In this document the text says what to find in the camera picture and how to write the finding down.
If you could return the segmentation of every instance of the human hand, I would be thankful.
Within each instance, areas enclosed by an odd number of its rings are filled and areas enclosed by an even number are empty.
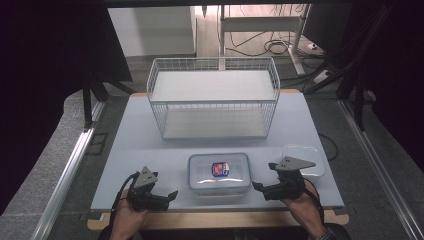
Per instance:
[[[306,188],[318,198],[318,192],[312,183],[304,181]],[[286,204],[293,218],[308,231],[312,238],[319,238],[326,233],[327,229],[322,225],[318,208],[306,193],[302,193],[295,200],[281,199],[281,201]]]
[[[146,219],[147,210],[143,212],[135,211],[126,199],[127,194],[128,190],[122,192],[121,200],[116,208],[111,240],[130,239],[141,228]]]

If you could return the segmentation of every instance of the plastic container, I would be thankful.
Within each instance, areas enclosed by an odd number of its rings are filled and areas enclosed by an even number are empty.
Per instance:
[[[251,185],[245,153],[192,155],[188,175],[190,189],[198,197],[242,196]]]
[[[315,167],[301,169],[303,177],[311,180],[312,182],[316,181],[319,177],[323,176],[325,173],[325,166],[323,160],[323,154],[318,149],[312,146],[303,146],[303,145],[286,145],[283,150],[283,158],[285,156],[294,157],[302,159],[305,161],[313,162],[316,164]]]

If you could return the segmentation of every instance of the wire basket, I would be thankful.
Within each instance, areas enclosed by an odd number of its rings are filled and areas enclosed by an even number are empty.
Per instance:
[[[147,94],[163,139],[266,138],[280,94],[272,58],[158,58]]]

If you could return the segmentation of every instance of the black curtain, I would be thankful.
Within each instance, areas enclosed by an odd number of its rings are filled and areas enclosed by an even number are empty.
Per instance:
[[[131,81],[106,8],[36,4],[0,5],[1,213],[83,80]]]
[[[424,6],[397,1],[363,63],[373,111],[424,171]]]

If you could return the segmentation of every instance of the aluminum rail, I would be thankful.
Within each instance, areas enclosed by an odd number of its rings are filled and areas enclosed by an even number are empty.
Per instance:
[[[41,215],[40,220],[38,221],[37,227],[35,228],[34,233],[32,234],[31,239],[41,240],[47,239],[53,225],[56,221],[56,218],[59,214],[59,211],[62,207],[63,202],[66,199],[69,188],[72,185],[72,181],[75,177],[75,174],[78,170],[78,166],[81,162],[81,159],[84,156],[84,152],[87,149],[87,146],[91,140],[91,137],[94,132],[96,122],[100,116],[104,107],[104,103],[97,102],[93,109],[93,127],[88,129],[86,132],[82,132],[72,154],[68,160],[68,163],[63,170],[62,176],[59,179],[59,182],[56,185],[56,188],[53,191],[52,196],[47,204],[46,209]]]
[[[362,149],[367,156],[368,161],[373,168],[378,181],[383,187],[384,192],[386,193],[390,203],[393,206],[396,214],[399,217],[403,227],[405,228],[410,239],[423,240],[424,236],[417,224],[414,214],[408,206],[408,203],[402,197],[398,189],[396,188],[393,180],[389,176],[386,168],[381,162],[380,157],[372,146],[371,141],[368,139],[367,134],[356,125],[353,116],[353,111],[347,100],[339,100],[339,104],[342,108],[342,111],[349,122],[350,127],[353,129],[356,138],[358,139]]]

